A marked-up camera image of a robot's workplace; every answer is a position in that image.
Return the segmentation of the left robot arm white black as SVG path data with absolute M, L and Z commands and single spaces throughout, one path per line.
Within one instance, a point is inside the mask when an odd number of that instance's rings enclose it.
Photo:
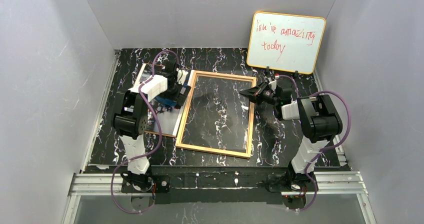
M 144 144 L 146 132 L 175 137 L 191 90 L 191 72 L 176 62 L 164 67 L 143 64 L 131 88 L 116 93 L 112 126 L 124 144 L 127 169 L 144 175 L 150 166 Z

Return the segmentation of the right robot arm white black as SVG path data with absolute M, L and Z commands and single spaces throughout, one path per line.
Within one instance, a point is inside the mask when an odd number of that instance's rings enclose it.
M 262 82 L 239 94 L 254 104 L 272 105 L 279 121 L 300 121 L 303 137 L 289 168 L 295 175 L 306 175 L 314 171 L 317 155 L 342 132 L 343 124 L 328 94 L 293 99 L 292 92 L 291 87 Z

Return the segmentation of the printed photo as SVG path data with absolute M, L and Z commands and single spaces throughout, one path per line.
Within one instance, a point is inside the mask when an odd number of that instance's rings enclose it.
M 145 80 L 147 80 L 150 75 L 152 74 L 151 70 L 152 64 L 150 63 L 144 63 L 141 67 L 141 70 L 139 74 L 137 75 L 136 82 L 135 83 L 141 83 Z M 192 80 L 192 71 L 190 72 L 190 76 L 186 83 L 188 85 L 189 82 Z M 173 107 L 167 107 L 164 104 L 161 103 L 161 97 L 155 97 L 151 101 L 151 105 L 158 117 L 159 123 L 161 125 L 162 134 L 167 137 L 173 137 L 175 138 L 178 133 L 178 128 L 181 123 L 181 118 L 183 115 L 184 107 L 186 105 L 186 101 L 184 105 L 180 109 L 175 109 Z M 146 132 L 152 133 L 152 134 L 158 134 L 159 129 L 156 125 L 156 120 L 153 117 L 153 114 L 148 109 L 148 118 L 147 118 L 147 124 L 146 124 Z

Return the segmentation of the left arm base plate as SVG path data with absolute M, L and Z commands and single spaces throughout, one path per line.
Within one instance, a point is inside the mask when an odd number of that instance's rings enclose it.
M 168 193 L 171 179 L 168 175 L 122 173 L 121 192 L 124 194 Z

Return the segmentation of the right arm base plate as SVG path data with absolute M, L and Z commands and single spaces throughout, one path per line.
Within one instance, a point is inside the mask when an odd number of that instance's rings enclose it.
M 293 192 L 291 196 L 304 196 L 307 193 L 307 186 L 290 182 L 286 177 L 280 174 L 270 174 L 263 182 L 264 187 L 271 193 Z

